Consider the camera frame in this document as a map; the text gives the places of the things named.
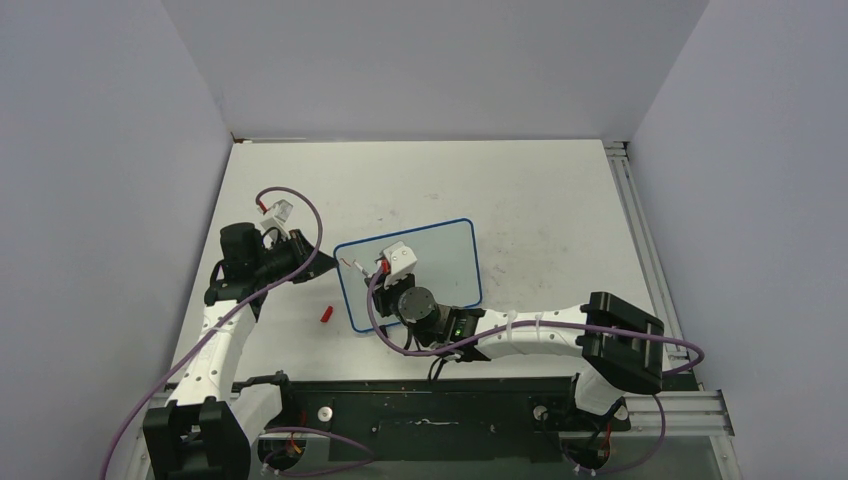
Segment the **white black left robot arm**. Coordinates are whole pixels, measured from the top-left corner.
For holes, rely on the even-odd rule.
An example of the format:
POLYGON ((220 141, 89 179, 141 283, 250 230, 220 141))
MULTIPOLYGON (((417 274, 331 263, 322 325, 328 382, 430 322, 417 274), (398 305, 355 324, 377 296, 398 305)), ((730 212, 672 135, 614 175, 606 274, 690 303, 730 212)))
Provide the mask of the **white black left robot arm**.
POLYGON ((157 479, 245 479, 251 443, 261 426, 240 421, 230 395, 246 340, 258 321, 267 286, 304 283, 337 267, 298 229, 264 242, 251 223, 220 232, 222 259, 204 294, 200 338, 183 378, 142 430, 157 479))

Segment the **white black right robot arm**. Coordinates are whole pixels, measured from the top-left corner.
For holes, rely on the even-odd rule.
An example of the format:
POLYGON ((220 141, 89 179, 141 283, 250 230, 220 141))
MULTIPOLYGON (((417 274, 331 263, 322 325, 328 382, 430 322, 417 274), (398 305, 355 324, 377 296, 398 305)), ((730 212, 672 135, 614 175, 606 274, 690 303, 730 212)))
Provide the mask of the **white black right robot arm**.
POLYGON ((390 347, 406 356, 456 362, 489 362, 508 356, 581 358, 565 402, 569 421, 590 428, 626 393, 655 395, 663 385, 664 324, 609 292, 593 292, 584 304, 553 311, 500 312, 438 303, 413 275, 386 286, 381 273, 364 283, 371 323, 394 315, 419 349, 390 347))

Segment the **blue-framed whiteboard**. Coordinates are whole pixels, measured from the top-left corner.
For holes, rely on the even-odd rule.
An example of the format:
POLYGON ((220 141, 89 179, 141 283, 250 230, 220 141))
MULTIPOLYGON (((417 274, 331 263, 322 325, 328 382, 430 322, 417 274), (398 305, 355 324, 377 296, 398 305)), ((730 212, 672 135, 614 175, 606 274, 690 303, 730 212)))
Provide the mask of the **blue-framed whiteboard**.
POLYGON ((374 271, 384 248, 403 241, 417 256, 416 283, 429 289, 442 304, 474 307, 483 298, 473 222, 457 218, 337 245, 333 256, 352 329, 373 330, 366 312, 367 282, 353 266, 356 260, 374 271))

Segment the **red whiteboard marker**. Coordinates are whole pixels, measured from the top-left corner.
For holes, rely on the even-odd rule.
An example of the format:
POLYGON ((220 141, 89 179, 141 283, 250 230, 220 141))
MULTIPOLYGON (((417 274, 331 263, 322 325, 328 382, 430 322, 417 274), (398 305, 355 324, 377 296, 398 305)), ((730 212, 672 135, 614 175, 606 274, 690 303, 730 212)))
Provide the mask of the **red whiteboard marker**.
POLYGON ((353 266, 366 278, 371 277, 374 274, 372 270, 369 270, 356 260, 353 261, 353 266))

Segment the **red marker cap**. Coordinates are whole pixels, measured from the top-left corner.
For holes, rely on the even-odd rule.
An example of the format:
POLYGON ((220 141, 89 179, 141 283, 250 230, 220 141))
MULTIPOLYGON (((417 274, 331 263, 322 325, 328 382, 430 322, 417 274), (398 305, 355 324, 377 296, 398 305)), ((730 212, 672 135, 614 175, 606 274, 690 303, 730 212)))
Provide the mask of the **red marker cap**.
POLYGON ((322 316, 321 316, 321 318, 320 318, 320 322, 321 322, 321 323, 327 323, 327 322, 330 320, 330 318, 332 317, 333 313, 334 313, 334 307, 333 307, 333 306, 328 306, 328 307, 325 309, 325 311, 323 312, 323 314, 322 314, 322 316))

